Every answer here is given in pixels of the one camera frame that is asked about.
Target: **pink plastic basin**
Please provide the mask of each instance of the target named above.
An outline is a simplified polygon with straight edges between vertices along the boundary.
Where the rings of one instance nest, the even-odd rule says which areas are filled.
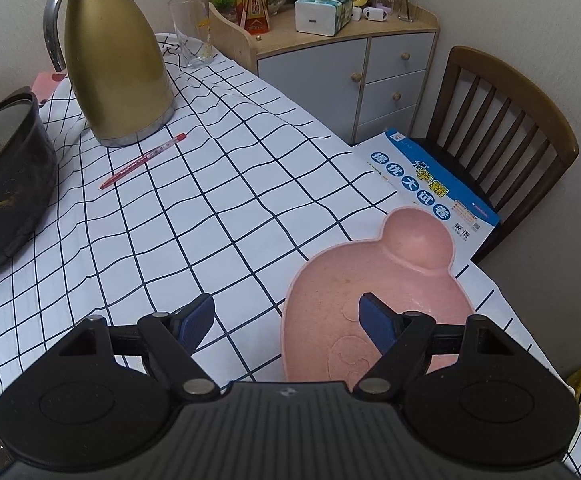
[[[433,215],[395,209],[381,236],[331,247],[299,270],[282,319],[282,359],[289,381],[355,383],[379,359],[359,323],[358,306],[372,292],[395,312],[419,310],[438,323],[464,324],[474,313],[449,267],[451,235]],[[456,356],[434,356],[430,370]]]

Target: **thermos handle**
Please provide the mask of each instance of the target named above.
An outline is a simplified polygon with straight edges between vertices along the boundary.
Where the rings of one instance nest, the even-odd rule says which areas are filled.
[[[62,0],[47,0],[44,8],[44,41],[48,55],[52,61],[56,72],[62,72],[66,68],[64,54],[59,43],[59,32],[57,30],[57,20],[59,16],[59,6]]]

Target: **table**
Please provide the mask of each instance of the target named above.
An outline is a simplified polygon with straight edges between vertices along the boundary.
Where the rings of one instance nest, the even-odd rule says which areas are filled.
[[[181,70],[160,42],[176,112],[138,145],[99,145],[65,80],[42,108],[58,187],[28,244],[0,268],[0,393],[88,314],[109,324],[173,311],[212,293],[216,322],[194,354],[209,375],[280,381],[286,290],[311,256],[376,237],[395,189],[279,91],[217,55]],[[176,147],[104,191],[101,182],[185,131]],[[552,370],[497,286],[457,276],[476,311]],[[120,364],[142,370],[139,359]],[[581,474],[581,423],[565,463]]]

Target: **cabinet door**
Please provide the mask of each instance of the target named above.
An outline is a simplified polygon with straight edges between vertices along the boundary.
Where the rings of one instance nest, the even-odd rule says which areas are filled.
[[[366,83],[425,70],[434,37],[434,32],[421,32],[373,38]]]
[[[339,41],[261,59],[259,76],[349,144],[367,40]]]
[[[398,75],[364,86],[360,124],[417,103],[426,70]]]
[[[410,125],[413,122],[413,114],[415,113],[416,105],[398,110],[391,114],[380,117],[373,121],[357,126],[357,133],[355,134],[355,143],[363,142],[376,135],[385,132],[389,128],[395,128],[399,133],[408,135]]]

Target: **drinking glass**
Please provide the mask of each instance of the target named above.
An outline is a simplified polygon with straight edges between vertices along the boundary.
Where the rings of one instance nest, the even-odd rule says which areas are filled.
[[[208,0],[171,0],[174,32],[179,42],[182,65],[203,66],[212,60],[208,21]]]
[[[417,0],[408,0],[408,12],[407,0],[399,0],[397,17],[404,22],[414,22],[417,19],[417,10]]]

